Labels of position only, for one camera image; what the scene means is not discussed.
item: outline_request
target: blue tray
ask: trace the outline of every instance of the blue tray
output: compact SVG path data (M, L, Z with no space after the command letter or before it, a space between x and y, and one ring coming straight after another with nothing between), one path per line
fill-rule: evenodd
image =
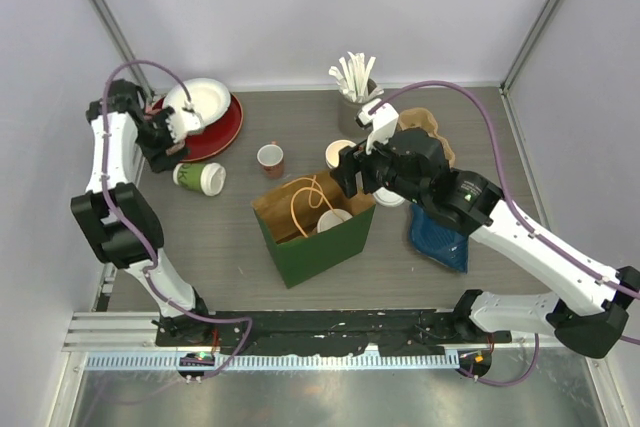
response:
M436 224L424 210L411 204L409 241L418 252L463 274L467 273L469 238Z

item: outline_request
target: rope handle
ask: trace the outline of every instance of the rope handle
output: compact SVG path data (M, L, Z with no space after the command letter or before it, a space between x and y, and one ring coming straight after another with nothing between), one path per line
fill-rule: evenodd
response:
M305 237L305 238L309 238L309 236L307 235L307 233L304 231L304 229L300 226L300 223L298 222L298 218L296 217L296 212L295 209L293 207L293 203L296 199L296 197L298 196L298 194L300 194L301 192L309 192L309 207L311 207L312 209L317 209L318 207L320 207L322 205L322 202L326 203L329 206L329 209L331 209L331 212L334 213L334 215L336 215L339 219L342 219L343 222L346 222L347 219L344 219L340 216L340 214L338 212L336 212L336 210L333 208L333 205L331 205L331 202L329 202L329 199L327 199L327 197L324 195L324 191L322 190L322 186L318 183L318 181L316 181L316 176L314 175L313 178L309 178L309 177L300 177L299 179L295 179L292 180L291 182L288 182L286 184L283 185L283 187L287 187L288 185L293 184L294 182L298 182L300 180L308 180L311 182L311 185L317 185L318 188L316 189L315 187L301 187L299 188L291 197L291 219L293 220L293 223L296 225L296 227L298 228L298 230L300 231L300 233ZM316 194L318 194L320 196L318 203L313 205L311 203L311 194L315 192Z

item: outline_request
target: gray wood tabletop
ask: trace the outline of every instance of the gray wood tabletop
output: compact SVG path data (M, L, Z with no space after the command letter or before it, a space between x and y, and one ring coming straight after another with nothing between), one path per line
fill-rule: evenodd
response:
M537 218L522 163L497 88L473 89L495 123L504 168L519 205ZM165 249L179 274L211 310L451 308L466 289L529 294L548 289L499 253L470 241L469 273L460 274L415 252L407 240L408 205L377 207L367 245L311 280L286 289L266 249L250 202L282 182L326 168L324 151L344 138L337 127L335 91L240 93L245 112L236 141L210 162L227 169L217 197L173 184L171 173L145 169L140 190L158 214ZM498 183L487 129L475 107L444 89L409 92L399 110L426 107L456 154L456 167ZM285 175L269 180L256 152L276 141L285 152ZM156 310L131 276L119 273L109 310Z

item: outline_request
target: floor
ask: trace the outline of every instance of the floor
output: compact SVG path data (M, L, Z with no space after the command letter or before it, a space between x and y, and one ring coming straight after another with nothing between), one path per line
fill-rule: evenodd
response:
M516 201L535 207L497 88L473 89L486 104L499 136ZM140 190L158 214L166 252L179 274L212 310L451 308L470 288L501 294L548 289L514 263L471 242L469 273L459 274L416 253L407 241L408 206L378 207L362 254L287 290L266 249L250 202L283 181L325 168L324 150L343 138L334 91L238 94L245 124L231 147L215 158L227 169L218 197L184 190L170 173L144 171ZM426 107L456 154L456 167L497 183L487 130L479 113L456 92L429 89L405 94L398 110ZM256 163L258 148L277 141L285 151L282 180L268 180ZM156 306L131 276L120 273L109 310L152 311Z
M488 376L514 379L531 356L531 349L498 349ZM506 389L453 370L228 372L201 385L170 385L176 379L170 371L88 372L71 425L606 425L584 358L566 349L543 349L531 377Z

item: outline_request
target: green box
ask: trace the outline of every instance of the green box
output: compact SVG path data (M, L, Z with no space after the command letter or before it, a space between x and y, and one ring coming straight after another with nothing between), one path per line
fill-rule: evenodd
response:
M295 198L294 208L298 222L309 233L309 237L305 238L291 217L293 195L301 187L311 185L309 180L303 179L277 187L251 203L269 253L287 288L362 252L376 205L371 195L362 193L347 199L329 172L320 172L316 174L316 181L322 186L331 205L346 210L353 218L325 232L316 233L315 225L329 207L322 203L320 207L312 208L309 195L302 192ZM313 203L317 203L319 196L315 193L311 195Z

